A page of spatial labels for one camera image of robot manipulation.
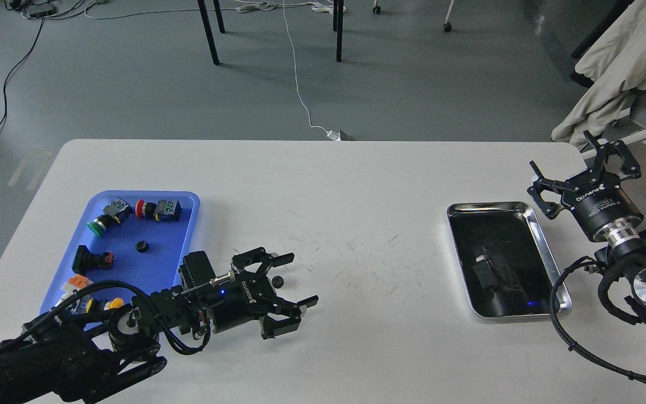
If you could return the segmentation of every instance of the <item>metal tray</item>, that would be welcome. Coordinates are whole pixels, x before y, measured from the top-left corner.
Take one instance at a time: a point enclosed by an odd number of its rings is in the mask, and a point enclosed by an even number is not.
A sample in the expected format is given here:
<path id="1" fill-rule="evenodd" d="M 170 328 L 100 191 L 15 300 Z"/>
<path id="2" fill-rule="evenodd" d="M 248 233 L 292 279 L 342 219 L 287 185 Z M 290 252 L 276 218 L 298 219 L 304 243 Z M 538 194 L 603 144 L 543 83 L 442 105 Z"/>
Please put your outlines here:
<path id="1" fill-rule="evenodd" d="M 538 218 L 524 202 L 454 204 L 448 222 L 470 307 L 485 319 L 544 317 L 560 274 Z M 567 288 L 558 314 L 572 309 Z"/>

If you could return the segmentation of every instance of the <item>beige fabric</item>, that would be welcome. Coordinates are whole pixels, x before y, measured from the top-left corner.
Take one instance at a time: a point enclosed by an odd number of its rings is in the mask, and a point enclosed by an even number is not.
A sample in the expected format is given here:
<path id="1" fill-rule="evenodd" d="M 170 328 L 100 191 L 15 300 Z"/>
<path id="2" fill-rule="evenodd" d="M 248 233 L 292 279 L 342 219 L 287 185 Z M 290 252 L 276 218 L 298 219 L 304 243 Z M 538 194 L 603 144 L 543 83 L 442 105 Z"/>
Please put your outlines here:
<path id="1" fill-rule="evenodd" d="M 630 89 L 646 79 L 646 0 L 632 3 L 582 56 L 575 71 L 595 83 L 551 137 L 581 148 L 582 132 L 600 135 L 620 114 Z"/>

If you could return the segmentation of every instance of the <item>power adapter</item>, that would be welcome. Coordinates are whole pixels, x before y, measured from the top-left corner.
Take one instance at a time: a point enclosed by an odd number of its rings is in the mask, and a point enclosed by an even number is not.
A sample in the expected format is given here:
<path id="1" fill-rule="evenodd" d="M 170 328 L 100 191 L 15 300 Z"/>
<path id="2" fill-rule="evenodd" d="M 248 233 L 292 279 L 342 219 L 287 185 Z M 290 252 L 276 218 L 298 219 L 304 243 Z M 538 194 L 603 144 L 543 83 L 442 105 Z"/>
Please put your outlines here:
<path id="1" fill-rule="evenodd" d="M 40 18 L 43 16 L 49 16 L 53 13 L 56 13 L 56 7 L 51 3 L 41 4 L 41 5 L 31 5 L 26 8 L 26 13 L 31 18 Z"/>

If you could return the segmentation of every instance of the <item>black table leg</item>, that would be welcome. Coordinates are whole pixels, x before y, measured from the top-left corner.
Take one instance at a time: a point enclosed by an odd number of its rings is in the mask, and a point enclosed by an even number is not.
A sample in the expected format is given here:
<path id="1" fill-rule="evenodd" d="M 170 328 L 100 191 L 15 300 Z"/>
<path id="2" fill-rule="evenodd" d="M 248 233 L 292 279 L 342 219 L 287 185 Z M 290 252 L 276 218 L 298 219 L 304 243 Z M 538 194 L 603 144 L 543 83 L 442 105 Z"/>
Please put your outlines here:
<path id="1" fill-rule="evenodd" d="M 333 0 L 333 31 L 338 30 L 338 0 Z"/>
<path id="2" fill-rule="evenodd" d="M 221 15 L 221 4 L 218 0 L 213 0 L 213 8 L 216 9 L 216 20 L 218 20 L 218 30 L 222 33 L 226 33 L 226 28 L 223 26 L 223 15 Z"/>
<path id="3" fill-rule="evenodd" d="M 343 58 L 343 0 L 336 0 L 338 2 L 338 41 L 336 42 L 335 61 L 340 62 Z"/>
<path id="4" fill-rule="evenodd" d="M 216 44 L 213 42 L 213 33 L 211 31 L 211 23 L 208 21 L 208 13 L 206 12 L 206 3 L 204 0 L 198 0 L 198 8 L 201 11 L 201 20 L 203 20 L 203 29 L 206 31 L 206 39 L 208 40 L 208 48 L 211 49 L 211 59 L 213 64 L 218 66 L 218 53 L 216 52 Z"/>

